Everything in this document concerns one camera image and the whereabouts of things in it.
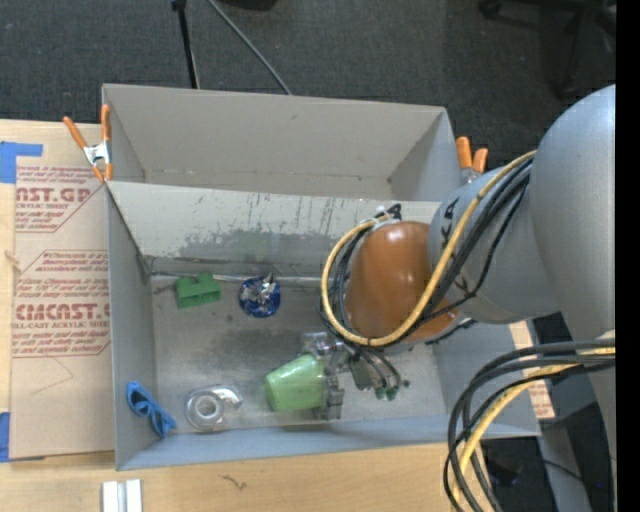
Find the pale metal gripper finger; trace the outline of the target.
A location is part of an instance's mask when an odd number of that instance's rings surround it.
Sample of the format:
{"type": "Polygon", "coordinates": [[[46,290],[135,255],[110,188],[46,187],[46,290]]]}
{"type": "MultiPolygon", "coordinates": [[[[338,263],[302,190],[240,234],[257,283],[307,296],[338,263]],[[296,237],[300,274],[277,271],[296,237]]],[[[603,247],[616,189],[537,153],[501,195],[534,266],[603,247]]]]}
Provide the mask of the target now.
{"type": "Polygon", "coordinates": [[[325,375],[318,417],[325,421],[341,418],[345,390],[337,375],[325,375]]]}
{"type": "Polygon", "coordinates": [[[344,364],[344,343],[327,331],[303,332],[300,345],[301,352],[318,362],[324,373],[338,373],[344,364]]]}

